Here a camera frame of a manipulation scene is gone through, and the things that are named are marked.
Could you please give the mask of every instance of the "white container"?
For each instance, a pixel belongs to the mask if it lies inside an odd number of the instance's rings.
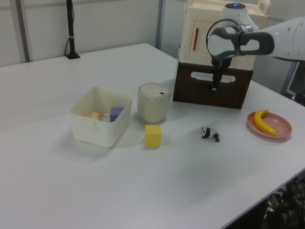
[[[112,107],[124,107],[114,122],[110,122]],[[84,142],[111,147],[129,123],[132,94],[105,87],[93,87],[71,109],[73,136]],[[90,117],[98,112],[102,121]]]
[[[170,89],[158,83],[146,83],[138,89],[138,114],[151,123],[166,117],[170,101]]]

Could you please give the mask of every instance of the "purple block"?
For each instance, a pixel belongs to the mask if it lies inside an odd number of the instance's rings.
[[[112,107],[110,111],[110,122],[115,121],[123,110],[124,107]]]

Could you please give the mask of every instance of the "white wall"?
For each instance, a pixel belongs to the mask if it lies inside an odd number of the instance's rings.
[[[163,23],[160,32],[161,51],[178,57],[184,20],[186,0],[163,0]],[[240,3],[257,4],[258,0],[239,0]],[[305,16],[304,0],[270,0],[271,8],[267,26],[296,17]],[[258,56],[252,79],[271,90],[280,93],[291,63],[271,57]]]
[[[31,61],[63,56],[68,39],[65,0],[25,0]],[[138,43],[155,46],[159,0],[73,0],[76,52]]]
[[[25,61],[15,12],[16,6],[11,5],[10,0],[0,1],[0,67]]]

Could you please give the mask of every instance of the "black stand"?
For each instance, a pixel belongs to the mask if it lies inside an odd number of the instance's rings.
[[[69,42],[70,42],[70,54],[66,55],[68,59],[77,59],[80,56],[75,52],[75,45],[74,45],[74,31],[73,31],[73,19],[74,13],[72,10],[72,0],[67,0],[67,14],[68,14],[68,27],[69,27]]]

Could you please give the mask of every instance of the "cup lid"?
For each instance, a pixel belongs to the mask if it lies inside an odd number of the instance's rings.
[[[140,86],[140,91],[152,97],[160,97],[168,94],[170,91],[167,87],[159,83],[146,83]]]

